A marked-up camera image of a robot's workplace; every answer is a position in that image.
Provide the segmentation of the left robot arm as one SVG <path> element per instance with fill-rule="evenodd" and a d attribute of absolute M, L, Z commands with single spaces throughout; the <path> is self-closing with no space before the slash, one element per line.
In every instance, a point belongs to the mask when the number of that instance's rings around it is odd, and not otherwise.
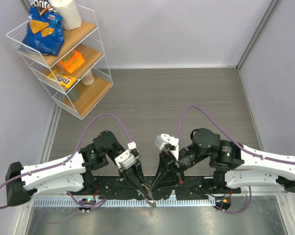
<path fill-rule="evenodd" d="M 7 205 L 19 206 L 45 193 L 68 191 L 89 195 L 96 187 L 92 172 L 107 166 L 108 159 L 111 159 L 120 179 L 133 186 L 150 206 L 155 207 L 139 158 L 134 141 L 124 148 L 113 132 L 103 131 L 91 144 L 73 155 L 29 166 L 11 163 L 5 176 Z"/>

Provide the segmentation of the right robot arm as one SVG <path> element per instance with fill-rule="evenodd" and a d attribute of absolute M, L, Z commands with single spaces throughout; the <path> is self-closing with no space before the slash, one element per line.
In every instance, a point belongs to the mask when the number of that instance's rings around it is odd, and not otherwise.
<path fill-rule="evenodd" d="M 210 188 L 230 193 L 241 187 L 282 186 L 295 193 L 295 155 L 256 150 L 232 139 L 223 140 L 206 128 L 193 130 L 191 144 L 179 147 L 177 136 L 161 134 L 155 145 L 160 150 L 159 166 L 151 185 L 141 195 L 153 203 L 153 192 L 185 183 L 185 172 L 208 159 L 214 169 Z"/>

